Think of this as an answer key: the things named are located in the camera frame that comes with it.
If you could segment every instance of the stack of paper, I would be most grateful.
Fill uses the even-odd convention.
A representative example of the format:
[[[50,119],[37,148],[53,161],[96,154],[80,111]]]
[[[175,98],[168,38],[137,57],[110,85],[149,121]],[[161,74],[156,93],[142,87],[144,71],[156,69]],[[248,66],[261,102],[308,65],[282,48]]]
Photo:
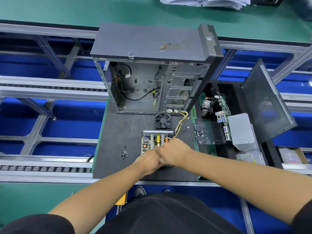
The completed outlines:
[[[218,6],[241,9],[243,6],[250,5],[250,0],[160,0],[165,4],[186,5],[186,6]]]

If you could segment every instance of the hand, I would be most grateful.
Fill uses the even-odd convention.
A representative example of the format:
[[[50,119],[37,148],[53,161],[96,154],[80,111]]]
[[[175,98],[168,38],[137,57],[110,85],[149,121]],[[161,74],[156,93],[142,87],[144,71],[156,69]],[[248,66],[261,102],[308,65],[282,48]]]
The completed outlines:
[[[160,161],[160,155],[155,149],[150,149],[139,156],[134,163],[137,163],[142,169],[143,175],[149,175],[155,172],[158,168],[163,166]]]
[[[155,150],[161,156],[159,159],[161,163],[181,168],[185,164],[186,158],[194,152],[188,145],[177,138],[165,142],[163,146],[156,147]]]

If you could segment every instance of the shoe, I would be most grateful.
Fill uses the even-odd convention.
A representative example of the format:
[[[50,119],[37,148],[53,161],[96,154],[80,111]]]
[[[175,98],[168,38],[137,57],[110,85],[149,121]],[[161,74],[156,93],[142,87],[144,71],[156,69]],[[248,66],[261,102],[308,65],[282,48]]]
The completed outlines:
[[[146,195],[146,191],[142,186],[137,186],[135,188],[135,197]]]

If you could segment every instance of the forearm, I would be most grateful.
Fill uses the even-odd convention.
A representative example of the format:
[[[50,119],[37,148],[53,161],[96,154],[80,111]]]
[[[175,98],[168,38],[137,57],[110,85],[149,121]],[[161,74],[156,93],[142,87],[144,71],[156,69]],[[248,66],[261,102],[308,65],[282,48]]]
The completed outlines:
[[[69,220],[76,234],[87,234],[143,176],[139,164],[134,163],[77,192],[49,213],[63,216]]]
[[[269,166],[194,151],[182,168],[205,177],[290,224],[312,199],[312,178]]]

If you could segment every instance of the black mat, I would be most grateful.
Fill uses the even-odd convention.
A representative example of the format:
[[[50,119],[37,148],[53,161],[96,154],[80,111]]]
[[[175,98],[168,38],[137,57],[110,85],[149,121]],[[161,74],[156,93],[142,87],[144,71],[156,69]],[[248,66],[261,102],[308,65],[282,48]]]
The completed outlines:
[[[103,127],[99,151],[93,171],[93,178],[100,179],[116,173],[131,163],[141,154],[142,130],[155,130],[155,115],[117,114],[112,103],[107,103],[107,115]],[[175,128],[180,116],[172,116]],[[193,124],[191,118],[183,122],[178,138],[194,149]],[[122,160],[126,151],[128,157]],[[161,181],[198,181],[198,176],[176,167],[161,168],[143,180]]]

